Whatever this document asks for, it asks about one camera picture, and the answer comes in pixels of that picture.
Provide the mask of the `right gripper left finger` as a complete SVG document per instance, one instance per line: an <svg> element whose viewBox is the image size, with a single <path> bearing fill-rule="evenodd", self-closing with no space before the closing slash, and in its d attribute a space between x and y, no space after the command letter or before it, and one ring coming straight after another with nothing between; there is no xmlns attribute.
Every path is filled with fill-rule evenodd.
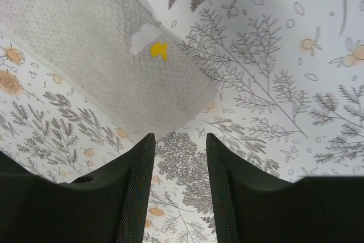
<svg viewBox="0 0 364 243"><path fill-rule="evenodd" d="M1 155L2 242L142 242L155 136L71 183Z"/></svg>

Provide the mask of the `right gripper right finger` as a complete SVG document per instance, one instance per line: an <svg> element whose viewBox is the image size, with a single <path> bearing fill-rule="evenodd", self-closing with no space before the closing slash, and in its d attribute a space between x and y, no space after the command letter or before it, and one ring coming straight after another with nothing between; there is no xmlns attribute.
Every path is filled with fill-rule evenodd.
<svg viewBox="0 0 364 243"><path fill-rule="evenodd" d="M363 177L270 175L206 138L218 242L362 242Z"/></svg>

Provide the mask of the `grey towel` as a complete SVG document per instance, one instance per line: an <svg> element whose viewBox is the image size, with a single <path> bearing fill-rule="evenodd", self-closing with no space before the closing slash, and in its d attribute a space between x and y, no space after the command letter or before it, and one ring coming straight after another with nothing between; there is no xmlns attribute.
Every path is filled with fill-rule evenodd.
<svg viewBox="0 0 364 243"><path fill-rule="evenodd" d="M217 90L138 0L1 0L1 30L124 129L160 138Z"/></svg>

